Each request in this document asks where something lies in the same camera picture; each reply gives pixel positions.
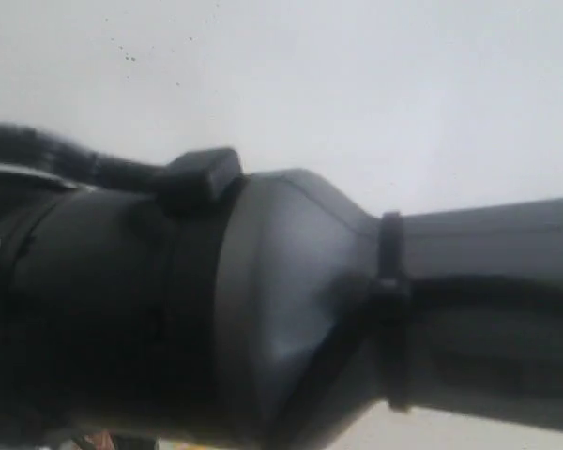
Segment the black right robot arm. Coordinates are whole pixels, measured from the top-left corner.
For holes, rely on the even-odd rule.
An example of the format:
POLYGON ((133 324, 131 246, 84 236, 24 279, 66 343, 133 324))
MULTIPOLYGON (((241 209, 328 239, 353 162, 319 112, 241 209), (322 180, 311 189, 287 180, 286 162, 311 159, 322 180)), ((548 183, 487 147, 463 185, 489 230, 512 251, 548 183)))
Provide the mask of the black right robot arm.
POLYGON ((0 448, 322 449, 378 402, 563 431, 563 199, 375 217, 0 123, 0 448))

